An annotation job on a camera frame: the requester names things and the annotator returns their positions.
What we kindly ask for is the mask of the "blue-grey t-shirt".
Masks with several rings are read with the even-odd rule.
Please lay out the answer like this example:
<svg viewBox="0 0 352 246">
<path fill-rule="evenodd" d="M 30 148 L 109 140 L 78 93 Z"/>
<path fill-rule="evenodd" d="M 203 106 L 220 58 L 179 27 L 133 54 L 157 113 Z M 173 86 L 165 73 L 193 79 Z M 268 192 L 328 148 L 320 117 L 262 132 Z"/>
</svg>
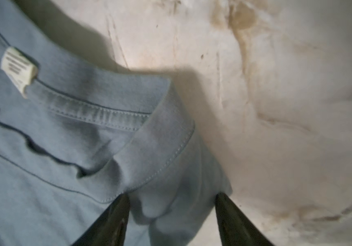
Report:
<svg viewBox="0 0 352 246">
<path fill-rule="evenodd" d="M 0 1 L 0 246 L 71 246 L 122 194 L 126 245 L 188 245 L 232 189 L 172 81 L 85 61 L 46 17 Z"/>
</svg>

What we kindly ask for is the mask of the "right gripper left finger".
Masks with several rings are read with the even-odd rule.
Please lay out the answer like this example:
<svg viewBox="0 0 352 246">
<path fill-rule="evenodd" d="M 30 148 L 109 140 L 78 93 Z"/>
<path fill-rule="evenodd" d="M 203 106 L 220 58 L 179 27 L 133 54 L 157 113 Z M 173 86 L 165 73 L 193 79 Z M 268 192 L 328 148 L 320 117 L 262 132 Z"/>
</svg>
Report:
<svg viewBox="0 0 352 246">
<path fill-rule="evenodd" d="M 130 212 L 127 194 L 119 195 L 73 246 L 123 246 Z"/>
</svg>

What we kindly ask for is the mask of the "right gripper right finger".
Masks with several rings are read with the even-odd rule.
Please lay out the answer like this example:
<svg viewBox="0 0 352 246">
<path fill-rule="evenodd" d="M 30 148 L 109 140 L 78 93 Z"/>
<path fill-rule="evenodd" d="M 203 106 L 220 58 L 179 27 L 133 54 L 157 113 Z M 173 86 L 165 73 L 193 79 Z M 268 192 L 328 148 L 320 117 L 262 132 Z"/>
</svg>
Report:
<svg viewBox="0 0 352 246">
<path fill-rule="evenodd" d="M 227 194 L 216 196 L 215 211 L 223 246 L 273 246 Z"/>
</svg>

